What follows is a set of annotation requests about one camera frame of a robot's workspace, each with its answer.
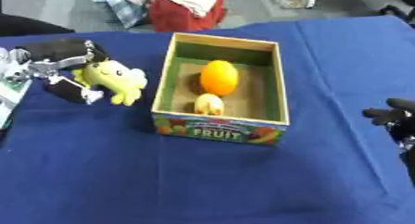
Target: floor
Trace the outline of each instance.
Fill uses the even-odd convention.
[[[7,14],[41,19],[76,31],[126,31],[105,4],[92,0],[3,0]],[[313,9],[281,9],[273,0],[226,0],[227,18],[219,28],[253,22],[369,16],[386,3],[409,11],[400,0],[320,0]],[[142,26],[132,31],[152,31]]]

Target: red bag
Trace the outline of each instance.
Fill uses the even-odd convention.
[[[220,23],[227,10],[224,0],[217,0],[204,18],[197,18],[189,9],[170,0],[156,0],[149,7],[149,16],[156,31],[200,31]]]

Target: blue tablecloth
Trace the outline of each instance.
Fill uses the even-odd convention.
[[[396,145],[361,109],[415,99],[415,31],[394,18],[262,23],[208,34],[281,44],[292,125],[279,147],[155,134],[170,33],[84,33],[149,77],[133,107],[35,83],[0,150],[4,224],[413,223]],[[50,37],[2,38],[11,47]]]

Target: yellow plush toy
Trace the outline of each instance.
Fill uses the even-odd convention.
[[[114,60],[91,63],[86,68],[74,69],[72,74],[75,76],[75,81],[87,88],[94,85],[107,87],[115,94],[111,97],[111,103],[114,105],[123,103],[131,106],[141,97],[140,90],[147,85],[142,70],[129,69]]]

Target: fruit box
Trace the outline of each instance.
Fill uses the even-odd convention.
[[[194,113],[203,94],[202,67],[215,59],[239,73],[233,93],[223,96],[223,116]],[[158,133],[225,142],[275,145],[289,125],[277,43],[175,33],[152,107]]]

